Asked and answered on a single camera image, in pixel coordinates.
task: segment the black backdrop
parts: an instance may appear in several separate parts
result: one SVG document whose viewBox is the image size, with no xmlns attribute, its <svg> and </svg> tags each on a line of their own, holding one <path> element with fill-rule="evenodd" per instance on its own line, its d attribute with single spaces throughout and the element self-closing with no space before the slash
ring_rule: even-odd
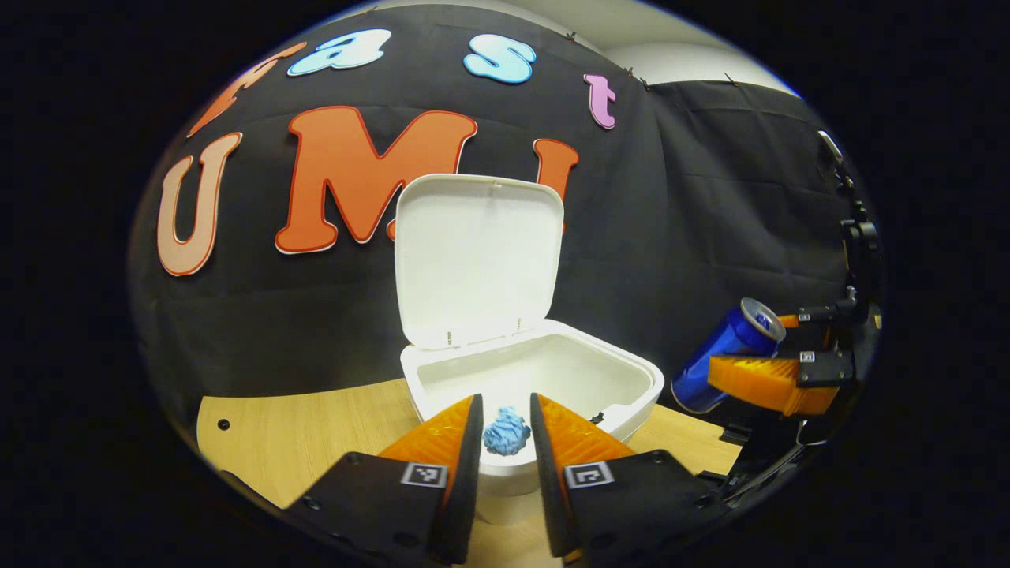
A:
<svg viewBox="0 0 1010 568">
<path fill-rule="evenodd" d="M 127 310 L 125 247 L 181 124 L 248 57 L 332 2 L 10 12 L 17 565 L 332 566 L 217 478 L 159 410 Z M 871 180 L 889 323 L 873 378 L 818 460 L 685 564 L 1005 564 L 998 522 L 1006 210 L 991 128 L 992 14 L 924 2 L 686 2 L 770 65 Z M 26 214 L 48 211 L 50 214 Z M 940 314 L 955 314 L 950 325 Z"/>
<path fill-rule="evenodd" d="M 392 32 L 376 62 L 286 75 L 315 45 L 373 27 Z M 462 62 L 480 33 L 531 45 L 532 77 L 505 85 L 471 75 Z M 740 297 L 790 313 L 841 290 L 838 221 L 847 202 L 816 166 L 817 130 L 827 126 L 792 95 L 728 81 L 646 91 L 558 32 L 479 8 L 384 9 L 314 27 L 270 53 L 302 40 L 306 49 L 194 136 L 183 137 L 195 118 L 181 125 L 137 210 L 128 266 L 137 332 L 159 392 L 184 423 L 205 394 L 297 394 L 402 376 L 407 341 L 393 243 L 383 233 L 395 198 L 368 244 L 349 238 L 329 196 L 326 216 L 340 230 L 331 249 L 289 256 L 273 244 L 297 150 L 288 123 L 313 108 L 359 108 L 380 155 L 425 110 L 468 115 L 479 129 L 463 150 L 464 174 L 535 181 L 533 140 L 575 148 L 548 317 L 652 361 L 668 385 Z M 590 116 L 584 74 L 608 78 L 613 129 Z M 231 131 L 243 137 L 221 181 L 214 251 L 196 274 L 171 276 L 156 248 L 162 179 Z M 179 198 L 180 235 L 193 227 L 195 170 Z"/>
</svg>

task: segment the orange letter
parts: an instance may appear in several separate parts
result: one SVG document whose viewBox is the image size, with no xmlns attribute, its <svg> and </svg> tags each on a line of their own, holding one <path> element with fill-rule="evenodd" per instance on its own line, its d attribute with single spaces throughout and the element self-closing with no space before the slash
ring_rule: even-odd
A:
<svg viewBox="0 0 1010 568">
<path fill-rule="evenodd" d="M 203 267 L 214 249 L 217 233 L 217 194 L 224 173 L 224 160 L 242 140 L 241 132 L 231 132 L 210 143 L 200 155 L 203 172 L 196 194 L 193 233 L 186 241 L 176 234 L 176 205 L 183 176 L 193 164 L 187 156 L 169 170 L 162 183 L 162 207 L 158 212 L 158 256 L 172 276 L 187 276 Z"/>
<path fill-rule="evenodd" d="M 287 50 L 277 55 L 271 56 L 266 61 L 263 61 L 260 64 L 252 66 L 252 69 L 249 69 L 248 71 L 243 73 L 241 77 L 239 77 L 238 79 L 235 79 L 234 82 L 228 85 L 228 88 L 225 89 L 224 92 L 221 93 L 221 95 L 218 96 L 214 102 L 210 103 L 210 108 L 208 108 L 207 111 L 203 113 L 203 116 L 201 116 L 200 119 L 196 121 L 196 124 L 194 124 L 193 127 L 190 128 L 190 133 L 186 134 L 186 137 L 188 138 L 192 136 L 197 132 L 197 130 L 203 128 L 208 122 L 210 122 L 214 118 L 217 118 L 218 116 L 220 116 L 222 112 L 227 110 L 228 107 L 235 102 L 235 93 L 238 92 L 238 89 L 247 89 L 254 83 L 259 81 L 261 77 L 267 75 L 268 71 L 274 69 L 274 66 L 277 65 L 278 60 L 297 54 L 299 51 L 301 51 L 302 48 L 304 48 L 307 44 L 308 44 L 307 41 L 302 41 L 297 45 L 288 48 Z"/>
<path fill-rule="evenodd" d="M 558 195 L 561 195 L 562 201 L 565 201 L 568 175 L 572 168 L 579 163 L 579 153 L 571 146 L 550 138 L 533 140 L 533 152 L 540 159 L 536 183 L 553 189 Z M 386 227 L 386 235 L 389 236 L 390 241 L 396 241 L 396 219 L 390 221 Z"/>
<path fill-rule="evenodd" d="M 477 122 L 429 110 L 414 118 L 383 156 L 376 152 L 361 112 L 350 106 L 303 112 L 289 129 L 298 136 L 298 155 L 288 224 L 275 244 L 278 251 L 293 255 L 325 251 L 336 243 L 336 226 L 323 218 L 326 187 L 350 236 L 368 243 L 401 186 L 426 174 L 456 173 Z"/>
</svg>

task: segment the can lid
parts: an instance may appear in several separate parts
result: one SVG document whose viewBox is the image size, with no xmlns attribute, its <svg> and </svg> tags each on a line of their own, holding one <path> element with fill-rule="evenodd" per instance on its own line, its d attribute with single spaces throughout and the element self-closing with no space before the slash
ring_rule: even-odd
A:
<svg viewBox="0 0 1010 568">
<path fill-rule="evenodd" d="M 775 343 L 786 339 L 786 326 L 767 305 L 753 298 L 743 298 L 740 300 L 740 311 L 755 329 Z"/>
</svg>

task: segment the white plastic box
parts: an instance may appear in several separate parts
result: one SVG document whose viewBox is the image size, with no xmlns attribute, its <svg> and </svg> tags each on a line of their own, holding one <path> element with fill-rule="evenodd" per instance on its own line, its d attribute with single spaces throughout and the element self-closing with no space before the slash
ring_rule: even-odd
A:
<svg viewBox="0 0 1010 568">
<path fill-rule="evenodd" d="M 421 420 L 471 394 L 484 425 L 504 405 L 529 421 L 539 392 L 625 441 L 663 388 L 655 365 L 559 321 L 545 319 L 561 256 L 564 205 L 543 185 L 487 176 L 433 174 L 397 204 L 396 287 L 400 356 Z M 506 524 L 539 506 L 536 453 L 482 444 L 477 511 Z"/>
</svg>

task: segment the pink letter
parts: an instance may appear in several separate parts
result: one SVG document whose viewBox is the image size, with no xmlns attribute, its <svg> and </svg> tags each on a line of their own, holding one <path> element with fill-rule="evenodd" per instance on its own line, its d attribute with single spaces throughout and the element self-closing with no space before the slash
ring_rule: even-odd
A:
<svg viewBox="0 0 1010 568">
<path fill-rule="evenodd" d="M 589 111 L 593 113 L 593 120 L 608 130 L 613 128 L 615 120 L 607 112 L 607 101 L 614 102 L 614 92 L 607 87 L 606 77 L 583 75 L 582 78 L 589 83 Z"/>
</svg>

